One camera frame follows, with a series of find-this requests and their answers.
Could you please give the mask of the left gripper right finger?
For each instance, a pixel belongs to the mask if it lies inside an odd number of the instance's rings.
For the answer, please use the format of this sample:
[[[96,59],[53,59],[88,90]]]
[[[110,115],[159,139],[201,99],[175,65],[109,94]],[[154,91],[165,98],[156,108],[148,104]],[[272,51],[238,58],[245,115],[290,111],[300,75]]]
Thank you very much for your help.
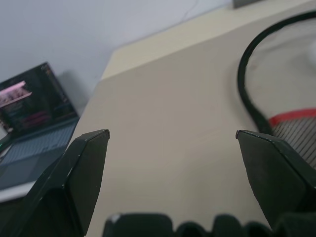
[[[285,213],[316,213],[316,169],[284,140],[238,130],[247,178],[253,194],[274,228]]]

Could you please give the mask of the red and black mesh bag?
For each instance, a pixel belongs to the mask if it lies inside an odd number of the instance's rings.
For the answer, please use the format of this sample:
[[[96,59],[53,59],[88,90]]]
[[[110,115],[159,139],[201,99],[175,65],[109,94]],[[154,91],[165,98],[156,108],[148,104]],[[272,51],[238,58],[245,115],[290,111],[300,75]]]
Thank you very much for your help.
[[[286,26],[316,19],[316,10],[281,20],[259,33],[244,51],[237,70],[237,89],[241,101],[260,133],[287,142],[311,168],[316,170],[316,107],[295,109],[266,118],[252,103],[246,89],[246,68],[255,48],[267,36]]]

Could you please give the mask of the open dark laptop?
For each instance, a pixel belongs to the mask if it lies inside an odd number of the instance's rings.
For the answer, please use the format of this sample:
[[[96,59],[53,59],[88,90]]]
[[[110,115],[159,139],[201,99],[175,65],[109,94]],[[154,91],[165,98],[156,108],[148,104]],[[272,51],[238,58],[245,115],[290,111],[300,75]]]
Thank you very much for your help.
[[[47,62],[0,82],[0,190],[36,181],[65,152],[78,120]]]

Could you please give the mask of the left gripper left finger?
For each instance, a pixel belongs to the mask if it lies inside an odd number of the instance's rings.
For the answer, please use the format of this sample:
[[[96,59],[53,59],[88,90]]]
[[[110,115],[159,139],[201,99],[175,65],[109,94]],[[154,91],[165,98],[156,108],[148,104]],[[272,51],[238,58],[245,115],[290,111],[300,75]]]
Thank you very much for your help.
[[[101,189],[109,130],[76,138],[17,206],[0,214],[0,237],[84,237]]]

